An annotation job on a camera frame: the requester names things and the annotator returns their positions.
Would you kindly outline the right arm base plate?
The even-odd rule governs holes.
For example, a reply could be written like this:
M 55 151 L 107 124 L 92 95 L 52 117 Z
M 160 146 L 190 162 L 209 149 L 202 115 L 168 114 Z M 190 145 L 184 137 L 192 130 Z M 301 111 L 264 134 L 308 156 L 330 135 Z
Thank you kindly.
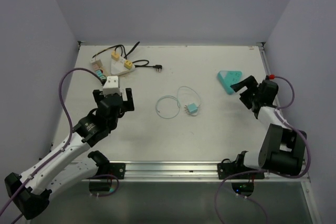
M 250 172 L 253 169 L 246 167 L 243 164 L 244 156 L 242 154 L 238 154 L 235 161 L 230 161 L 230 159 L 225 158 L 220 163 L 217 164 L 217 173 L 218 178 L 223 180 L 228 176 L 243 173 L 243 172 Z M 265 176 L 262 173 L 253 173 L 253 174 L 242 174 L 236 175 L 233 179 L 264 179 Z

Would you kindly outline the teal power strip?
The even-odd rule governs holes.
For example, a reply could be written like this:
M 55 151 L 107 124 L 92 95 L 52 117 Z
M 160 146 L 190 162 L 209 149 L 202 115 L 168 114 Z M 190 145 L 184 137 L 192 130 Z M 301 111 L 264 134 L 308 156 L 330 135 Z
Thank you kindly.
M 226 71 L 221 70 L 217 73 L 217 79 L 224 88 L 225 92 L 229 95 L 235 91 L 231 88 L 231 85 L 237 84 L 242 77 L 241 71 Z

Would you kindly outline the light blue usb charger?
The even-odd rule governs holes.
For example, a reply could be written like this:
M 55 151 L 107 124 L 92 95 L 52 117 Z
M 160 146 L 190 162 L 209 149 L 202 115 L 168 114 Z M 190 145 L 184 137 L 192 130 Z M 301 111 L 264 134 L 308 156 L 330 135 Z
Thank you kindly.
M 184 107 L 186 114 L 190 116 L 198 115 L 198 106 L 195 103 L 188 104 Z

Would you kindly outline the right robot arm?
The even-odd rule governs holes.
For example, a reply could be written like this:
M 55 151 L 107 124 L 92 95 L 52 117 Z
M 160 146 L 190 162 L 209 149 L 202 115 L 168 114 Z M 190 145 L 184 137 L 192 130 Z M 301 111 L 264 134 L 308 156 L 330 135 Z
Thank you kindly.
M 278 84 L 273 81 L 276 78 L 268 75 L 258 83 L 255 77 L 249 76 L 230 86 L 235 92 L 246 88 L 239 99 L 266 129 L 258 153 L 242 151 L 230 163 L 231 170 L 240 178 L 259 170 L 289 178 L 299 178 L 307 172 L 308 166 L 302 169 L 304 154 L 309 152 L 307 135 L 291 126 L 280 113 L 282 107 L 274 104 L 279 91 Z

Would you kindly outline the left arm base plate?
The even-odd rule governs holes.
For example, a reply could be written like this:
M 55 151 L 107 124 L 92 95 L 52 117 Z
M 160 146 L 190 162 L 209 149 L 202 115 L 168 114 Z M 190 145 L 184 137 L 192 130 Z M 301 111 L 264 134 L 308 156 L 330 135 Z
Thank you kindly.
M 126 164 L 125 163 L 109 163 L 106 171 L 108 174 L 115 176 L 117 179 L 124 179 Z

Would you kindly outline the white triangular power strip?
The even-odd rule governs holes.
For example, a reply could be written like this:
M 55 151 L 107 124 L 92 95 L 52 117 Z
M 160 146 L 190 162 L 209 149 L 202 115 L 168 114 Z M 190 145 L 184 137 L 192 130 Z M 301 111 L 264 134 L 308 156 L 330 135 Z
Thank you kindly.
M 135 65 L 133 64 L 131 69 L 127 69 L 124 67 L 124 62 L 127 59 L 125 59 L 124 57 L 120 56 L 119 61 L 114 61 L 113 59 L 111 59 L 111 75 L 112 76 L 121 76 L 130 72 L 133 72 L 135 70 Z

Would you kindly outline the yellow cube charger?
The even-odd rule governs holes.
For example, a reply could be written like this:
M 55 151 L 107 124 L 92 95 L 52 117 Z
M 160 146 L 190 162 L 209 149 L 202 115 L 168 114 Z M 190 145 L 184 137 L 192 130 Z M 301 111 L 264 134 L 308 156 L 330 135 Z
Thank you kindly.
M 126 61 L 124 62 L 124 67 L 125 67 L 125 68 L 127 68 L 127 69 L 131 69 L 132 66 L 133 66 L 133 63 L 132 63 L 131 61 L 126 60 Z
M 117 52 L 113 51 L 113 52 L 111 53 L 111 58 L 112 58 L 114 61 L 119 61 L 119 59 L 120 59 L 120 55 L 119 55 Z

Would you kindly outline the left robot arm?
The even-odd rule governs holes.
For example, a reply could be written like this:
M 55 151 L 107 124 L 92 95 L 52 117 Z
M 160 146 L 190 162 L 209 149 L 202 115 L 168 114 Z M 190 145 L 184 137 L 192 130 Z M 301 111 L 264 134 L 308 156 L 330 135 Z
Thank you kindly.
M 9 201 L 26 220 L 39 216 L 63 188 L 82 179 L 107 176 L 109 160 L 99 151 L 89 153 L 76 166 L 71 163 L 115 130 L 126 112 L 134 111 L 132 90 L 126 88 L 125 93 L 127 99 L 123 100 L 121 92 L 104 94 L 94 90 L 97 108 L 71 128 L 67 139 L 30 169 L 6 176 Z

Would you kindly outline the yellow cube charger front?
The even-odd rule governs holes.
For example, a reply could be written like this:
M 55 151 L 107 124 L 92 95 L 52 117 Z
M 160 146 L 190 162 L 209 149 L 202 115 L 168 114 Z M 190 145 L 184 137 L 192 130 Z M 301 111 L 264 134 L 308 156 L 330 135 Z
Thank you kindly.
M 132 63 L 131 61 L 126 60 L 126 61 L 124 62 L 124 67 L 125 67 L 125 68 L 127 68 L 127 69 L 131 69 L 132 66 L 133 66 L 133 63 Z

